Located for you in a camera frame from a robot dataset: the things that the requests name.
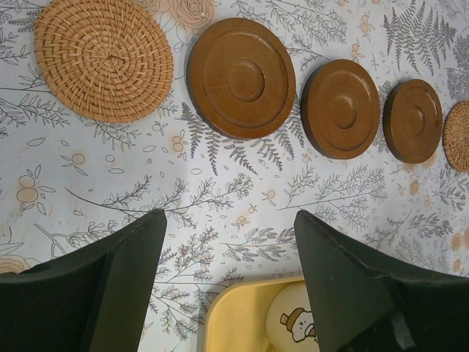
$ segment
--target tablecloth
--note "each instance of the tablecloth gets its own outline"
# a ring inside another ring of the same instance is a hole
[[[299,209],[400,260],[469,274],[469,177],[447,164],[441,144],[428,161],[403,164],[380,127],[363,155],[331,160],[305,137],[299,107],[309,75],[344,58],[369,72],[382,107],[399,82],[421,78],[446,116],[469,92],[469,1],[138,0],[166,33],[175,66],[171,94],[131,124],[88,120],[50,93],[34,58],[34,20],[47,3],[0,1],[0,272],[163,208],[168,229],[141,352],[200,351],[222,290],[301,274]],[[235,16],[275,33],[296,73],[287,121],[251,141],[208,128],[185,83],[199,35]]]

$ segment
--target brown round coaster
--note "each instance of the brown round coaster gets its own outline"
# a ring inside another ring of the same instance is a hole
[[[469,171],[469,101],[456,104],[449,112],[443,129],[443,148],[452,167]]]
[[[433,88],[421,79],[398,84],[383,113],[389,149],[407,164],[423,163],[436,151],[441,138],[443,113]]]
[[[380,124],[380,99],[369,74],[350,60],[335,60],[309,77],[301,99],[306,135],[323,155],[359,156]]]
[[[171,48],[133,0],[53,0],[34,24],[37,64],[52,93],[90,119],[130,122],[171,88]]]
[[[267,28],[244,18],[207,29],[191,52],[186,76],[199,115],[234,138],[274,132],[295,100],[295,71],[287,50]]]

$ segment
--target brown cartoon hat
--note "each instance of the brown cartoon hat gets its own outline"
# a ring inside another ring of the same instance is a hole
[[[287,330],[292,332],[293,325],[295,325],[295,321],[298,319],[300,314],[305,312],[303,308],[295,309],[290,316],[286,315],[285,313],[280,317],[280,324],[287,326]]]

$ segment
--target cartoon character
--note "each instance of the cartoon character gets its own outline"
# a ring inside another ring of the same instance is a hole
[[[289,316],[282,314],[280,323],[287,327],[292,333],[293,341],[303,341],[307,337],[313,337],[317,341],[316,329],[314,328],[313,315],[304,308],[295,309]]]

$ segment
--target yellow container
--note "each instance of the yellow container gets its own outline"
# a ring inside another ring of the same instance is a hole
[[[204,352],[276,352],[265,333],[273,299],[302,276],[233,285],[220,293],[207,315]]]

